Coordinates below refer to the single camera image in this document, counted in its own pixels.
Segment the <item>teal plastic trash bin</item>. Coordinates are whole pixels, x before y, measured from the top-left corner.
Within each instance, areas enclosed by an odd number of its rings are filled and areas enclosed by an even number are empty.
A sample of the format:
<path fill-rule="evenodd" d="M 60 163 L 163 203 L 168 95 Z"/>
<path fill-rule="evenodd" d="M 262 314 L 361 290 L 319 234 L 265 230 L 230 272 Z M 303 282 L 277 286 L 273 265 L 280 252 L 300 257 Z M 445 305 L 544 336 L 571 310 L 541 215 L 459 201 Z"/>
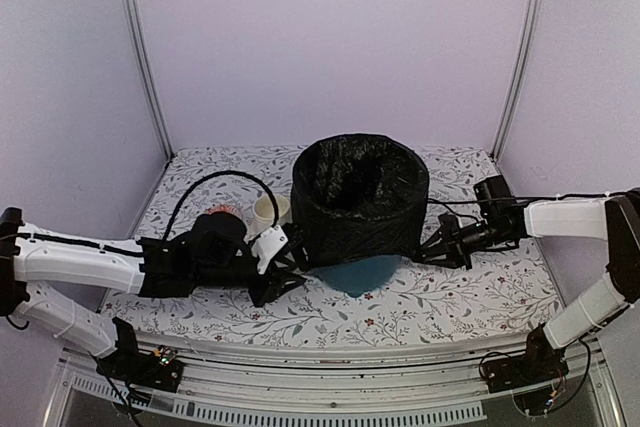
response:
<path fill-rule="evenodd" d="M 332 289 L 357 298 L 388 284 L 401 262 L 397 255 L 375 256 L 317 268 L 312 275 Z"/>

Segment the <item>black plastic trash bag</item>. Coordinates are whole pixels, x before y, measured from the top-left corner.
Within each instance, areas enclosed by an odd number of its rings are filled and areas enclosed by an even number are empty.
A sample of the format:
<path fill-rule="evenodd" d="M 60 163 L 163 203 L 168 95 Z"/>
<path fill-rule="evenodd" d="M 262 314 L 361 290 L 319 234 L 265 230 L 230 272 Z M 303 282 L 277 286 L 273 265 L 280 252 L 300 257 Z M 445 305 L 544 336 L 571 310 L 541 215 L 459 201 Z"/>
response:
<path fill-rule="evenodd" d="M 306 147 L 293 164 L 290 202 L 307 268 L 419 261 L 429 190 L 424 161 L 387 136 L 341 134 Z"/>

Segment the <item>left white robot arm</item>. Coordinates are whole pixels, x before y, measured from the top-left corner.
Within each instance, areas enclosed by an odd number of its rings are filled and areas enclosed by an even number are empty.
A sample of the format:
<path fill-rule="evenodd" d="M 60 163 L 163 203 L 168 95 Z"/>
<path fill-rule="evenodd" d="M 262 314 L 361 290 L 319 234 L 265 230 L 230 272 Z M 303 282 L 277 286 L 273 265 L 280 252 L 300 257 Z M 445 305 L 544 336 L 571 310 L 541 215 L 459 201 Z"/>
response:
<path fill-rule="evenodd" d="M 185 298 L 198 288 L 248 291 L 262 307 L 302 286 L 288 264 L 294 240 L 275 225 L 247 240 L 247 228 L 223 211 L 202 214 L 191 229 L 170 240 L 72 238 L 28 224 L 18 208 L 1 214 L 1 314 L 27 316 L 54 337 L 66 339 L 111 366 L 128 381 L 148 373 L 132 327 L 105 321 L 51 288 L 87 285 L 141 298 Z"/>

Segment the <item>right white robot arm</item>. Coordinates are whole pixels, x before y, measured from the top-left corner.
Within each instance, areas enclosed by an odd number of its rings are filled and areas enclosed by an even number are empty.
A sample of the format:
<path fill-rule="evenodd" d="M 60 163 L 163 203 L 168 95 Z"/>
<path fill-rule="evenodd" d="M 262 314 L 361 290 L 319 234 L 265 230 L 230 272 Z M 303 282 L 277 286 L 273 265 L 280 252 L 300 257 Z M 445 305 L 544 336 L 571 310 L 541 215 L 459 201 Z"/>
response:
<path fill-rule="evenodd" d="M 589 289 L 528 337 L 534 345 L 517 362 L 517 374 L 537 383 L 560 351 L 639 300 L 639 190 L 618 193 L 515 197 L 504 177 L 474 186 L 481 219 L 466 226 L 454 214 L 439 216 L 439 228 L 418 259 L 445 268 L 469 269 L 471 255 L 525 238 L 575 237 L 607 243 L 606 272 Z"/>

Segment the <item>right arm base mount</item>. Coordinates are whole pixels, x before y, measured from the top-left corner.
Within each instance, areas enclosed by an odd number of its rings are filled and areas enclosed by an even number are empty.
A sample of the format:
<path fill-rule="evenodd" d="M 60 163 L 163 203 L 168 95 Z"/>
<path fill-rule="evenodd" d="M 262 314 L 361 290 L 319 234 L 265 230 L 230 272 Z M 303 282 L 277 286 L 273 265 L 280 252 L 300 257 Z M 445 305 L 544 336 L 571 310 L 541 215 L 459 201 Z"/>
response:
<path fill-rule="evenodd" d="M 565 350 L 552 347 L 541 324 L 527 335 L 523 353 L 487 354 L 479 364 L 479 375 L 490 393 L 561 380 L 569 373 Z"/>

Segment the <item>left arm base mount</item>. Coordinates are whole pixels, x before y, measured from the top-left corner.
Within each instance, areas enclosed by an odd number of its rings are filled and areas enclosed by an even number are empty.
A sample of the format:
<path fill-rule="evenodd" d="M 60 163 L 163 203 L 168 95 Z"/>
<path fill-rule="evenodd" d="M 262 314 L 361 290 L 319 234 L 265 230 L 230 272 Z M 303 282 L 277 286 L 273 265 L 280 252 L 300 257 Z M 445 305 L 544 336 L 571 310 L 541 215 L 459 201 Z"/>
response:
<path fill-rule="evenodd" d="M 160 345 L 152 352 L 142 352 L 133 326 L 117 317 L 112 322 L 116 328 L 115 351 L 97 359 L 96 371 L 106 378 L 120 380 L 127 386 L 176 393 L 184 370 L 184 363 L 178 359 L 178 351 Z"/>

